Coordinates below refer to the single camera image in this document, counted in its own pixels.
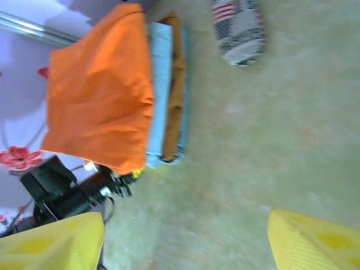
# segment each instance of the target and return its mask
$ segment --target metal rod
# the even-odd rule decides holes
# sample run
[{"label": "metal rod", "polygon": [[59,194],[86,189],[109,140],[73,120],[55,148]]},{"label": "metal rod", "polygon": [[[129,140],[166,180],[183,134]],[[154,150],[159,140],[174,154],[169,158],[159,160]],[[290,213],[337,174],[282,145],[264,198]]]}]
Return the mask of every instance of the metal rod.
[{"label": "metal rod", "polygon": [[58,47],[67,47],[79,38],[0,11],[0,28],[35,38]]},{"label": "metal rod", "polygon": [[46,210],[49,212],[49,214],[55,219],[55,221],[58,221],[59,219],[55,216],[55,214],[51,211],[51,209],[46,205],[44,201],[42,201],[43,205],[45,206]]}]

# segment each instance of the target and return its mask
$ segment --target red stripe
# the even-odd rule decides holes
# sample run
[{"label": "red stripe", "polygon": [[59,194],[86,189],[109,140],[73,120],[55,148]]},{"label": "red stripe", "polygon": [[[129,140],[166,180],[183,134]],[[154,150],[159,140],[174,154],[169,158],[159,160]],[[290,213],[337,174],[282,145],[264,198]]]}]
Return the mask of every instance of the red stripe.
[{"label": "red stripe", "polygon": [[224,8],[224,7],[232,7],[234,4],[224,4],[223,6],[219,6],[217,8],[213,8],[213,12],[216,10],[219,10],[220,8]]},{"label": "red stripe", "polygon": [[220,19],[222,19],[224,17],[231,17],[231,16],[234,16],[234,15],[235,15],[235,13],[224,14],[224,15],[221,15],[219,17],[216,17],[215,20],[220,20]]},{"label": "red stripe", "polygon": [[228,8],[227,10],[220,10],[220,11],[214,13],[213,16],[219,15],[219,14],[224,13],[224,12],[227,12],[227,11],[232,11],[232,12],[234,12],[234,9],[233,9],[233,8]]}]

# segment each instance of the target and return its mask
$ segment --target slipper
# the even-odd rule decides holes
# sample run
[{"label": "slipper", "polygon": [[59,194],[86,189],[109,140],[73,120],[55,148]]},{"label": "slipper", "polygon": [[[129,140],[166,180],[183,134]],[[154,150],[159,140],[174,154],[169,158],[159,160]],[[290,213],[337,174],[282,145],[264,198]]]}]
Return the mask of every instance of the slipper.
[{"label": "slipper", "polygon": [[265,27],[257,0],[211,0],[222,57],[235,66],[254,62],[266,46]]}]

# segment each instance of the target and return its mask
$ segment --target fabric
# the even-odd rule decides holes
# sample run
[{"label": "fabric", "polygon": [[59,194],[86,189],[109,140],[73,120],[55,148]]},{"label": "fabric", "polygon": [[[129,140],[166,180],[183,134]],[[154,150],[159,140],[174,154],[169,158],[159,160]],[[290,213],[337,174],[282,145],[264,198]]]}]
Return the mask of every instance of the fabric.
[{"label": "fabric", "polygon": [[138,4],[121,4],[84,38],[51,53],[42,150],[119,174],[144,166],[154,106],[149,43]]},{"label": "fabric", "polygon": [[166,161],[171,161],[175,158],[179,140],[186,67],[183,55],[181,21],[176,12],[172,12],[166,18],[160,20],[160,23],[171,25],[173,28],[172,84],[169,94],[167,122],[162,151],[162,158]]},{"label": "fabric", "polygon": [[[183,27],[182,28],[182,44],[183,44],[183,51],[185,60],[189,59],[189,40],[188,40],[188,32]],[[177,149],[175,152],[175,157],[173,160],[165,160],[161,159],[162,163],[168,165],[175,165],[178,164],[185,158],[185,146],[187,141],[187,133],[188,133],[188,119],[189,119],[189,112],[190,112],[190,92],[189,92],[189,71],[186,70],[185,72],[185,84],[183,90],[183,110],[182,110],[182,121],[179,131],[179,140],[177,143]]]},{"label": "fabric", "polygon": [[222,57],[231,65],[255,61],[266,45],[258,0],[212,0],[212,15]]},{"label": "fabric", "polygon": [[150,25],[149,31],[155,108],[148,137],[146,165],[150,168],[156,168],[163,149],[167,122],[167,107],[172,77],[173,31],[171,26],[156,22]]}]

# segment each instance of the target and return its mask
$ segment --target tiled floor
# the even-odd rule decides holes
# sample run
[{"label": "tiled floor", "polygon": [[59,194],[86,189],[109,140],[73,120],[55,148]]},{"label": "tiled floor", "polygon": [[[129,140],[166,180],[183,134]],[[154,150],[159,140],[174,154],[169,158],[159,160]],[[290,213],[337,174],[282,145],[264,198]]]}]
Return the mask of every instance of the tiled floor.
[{"label": "tiled floor", "polygon": [[189,26],[188,157],[118,199],[105,263],[126,269],[276,269],[270,208],[360,225],[360,2],[262,0],[269,47],[248,68],[217,51],[210,0],[162,0]]}]

